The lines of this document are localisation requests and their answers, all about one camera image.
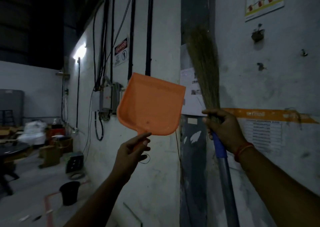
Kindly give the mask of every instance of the dustpan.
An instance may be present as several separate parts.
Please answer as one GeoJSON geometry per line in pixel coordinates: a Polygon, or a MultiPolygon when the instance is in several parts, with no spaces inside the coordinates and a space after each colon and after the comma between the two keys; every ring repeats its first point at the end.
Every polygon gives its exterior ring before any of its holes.
{"type": "Polygon", "coordinates": [[[179,125],[186,87],[133,73],[117,109],[118,120],[138,134],[166,136],[179,125]]]}

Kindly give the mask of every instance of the red bracelet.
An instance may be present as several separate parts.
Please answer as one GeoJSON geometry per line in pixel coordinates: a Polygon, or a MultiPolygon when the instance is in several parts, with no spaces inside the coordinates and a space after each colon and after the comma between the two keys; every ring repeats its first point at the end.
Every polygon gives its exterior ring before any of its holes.
{"type": "Polygon", "coordinates": [[[237,151],[234,153],[234,160],[236,162],[239,162],[239,155],[245,151],[247,148],[250,148],[250,147],[254,147],[254,145],[252,143],[246,143],[242,146],[240,146],[237,151]]]}

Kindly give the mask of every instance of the blue broom grip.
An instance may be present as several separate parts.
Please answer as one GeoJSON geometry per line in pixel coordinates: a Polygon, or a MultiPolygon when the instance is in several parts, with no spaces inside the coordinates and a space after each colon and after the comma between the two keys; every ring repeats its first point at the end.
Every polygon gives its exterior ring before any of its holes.
{"type": "Polygon", "coordinates": [[[216,157],[217,158],[227,158],[227,151],[226,148],[223,146],[222,142],[218,138],[218,135],[213,132],[212,134],[213,142],[214,142],[214,148],[216,150],[216,157]]]}

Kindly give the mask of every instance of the lit light fixture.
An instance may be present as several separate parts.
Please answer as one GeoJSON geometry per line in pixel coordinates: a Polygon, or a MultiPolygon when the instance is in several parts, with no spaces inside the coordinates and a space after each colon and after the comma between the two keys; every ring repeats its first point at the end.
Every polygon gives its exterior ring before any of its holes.
{"type": "Polygon", "coordinates": [[[86,44],[84,43],[82,46],[78,48],[78,50],[75,52],[75,55],[73,56],[73,59],[78,60],[78,58],[82,59],[86,54],[87,48],[86,44]]]}

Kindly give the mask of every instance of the black bucket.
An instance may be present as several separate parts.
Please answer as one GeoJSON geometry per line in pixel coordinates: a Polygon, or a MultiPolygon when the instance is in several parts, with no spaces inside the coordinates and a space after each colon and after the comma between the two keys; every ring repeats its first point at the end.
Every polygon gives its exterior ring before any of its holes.
{"type": "Polygon", "coordinates": [[[80,182],[70,181],[60,187],[59,191],[62,194],[63,205],[70,206],[77,202],[79,186],[80,182]]]}

